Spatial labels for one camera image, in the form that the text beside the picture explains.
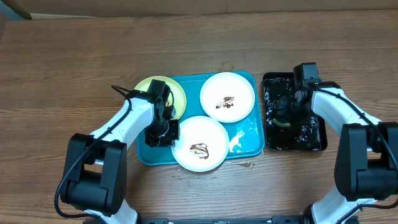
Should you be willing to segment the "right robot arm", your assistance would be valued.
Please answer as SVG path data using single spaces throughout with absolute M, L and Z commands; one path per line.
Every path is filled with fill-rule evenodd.
M 340 141 L 334 187 L 309 206 L 301 223 L 347 223 L 364 208 L 389 210 L 380 201 L 397 194 L 397 123 L 382 122 L 356 106 L 336 83 L 299 84 L 268 91 L 266 133 L 273 149 L 319 149 L 310 133 L 328 123 Z

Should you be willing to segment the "yellow plate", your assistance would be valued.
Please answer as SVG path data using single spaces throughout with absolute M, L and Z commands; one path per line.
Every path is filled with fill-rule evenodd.
M 175 80 L 165 76 L 153 76 L 145 78 L 143 81 L 140 81 L 134 87 L 134 89 L 147 91 L 153 79 L 163 81 L 170 87 L 171 93 L 169 94 L 169 97 L 167 99 L 166 106 L 171 106 L 173 104 L 175 109 L 175 115 L 173 119 L 180 119 L 185 111 L 187 99 L 183 88 Z

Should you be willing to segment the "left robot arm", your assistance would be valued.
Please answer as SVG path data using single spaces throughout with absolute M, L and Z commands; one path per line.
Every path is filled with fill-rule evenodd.
M 54 196 L 63 218 L 94 218 L 99 223 L 136 223 L 138 213 L 125 200 L 127 150 L 144 133 L 149 147 L 173 146 L 179 137 L 174 94 L 121 89 L 123 107 L 91 134 L 74 134 L 68 143 L 63 176 Z

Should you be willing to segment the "white front plate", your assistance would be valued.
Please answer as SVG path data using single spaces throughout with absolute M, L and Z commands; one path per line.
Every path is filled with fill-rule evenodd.
M 183 168 L 207 172 L 218 167 L 229 151 L 229 136 L 224 126 L 207 116 L 194 116 L 180 123 L 180 137 L 171 148 Z

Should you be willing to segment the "yellow green sponge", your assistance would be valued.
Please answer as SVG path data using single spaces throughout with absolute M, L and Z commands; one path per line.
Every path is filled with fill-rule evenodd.
M 291 123 L 285 119 L 273 118 L 272 122 L 281 128 L 290 128 L 291 127 Z

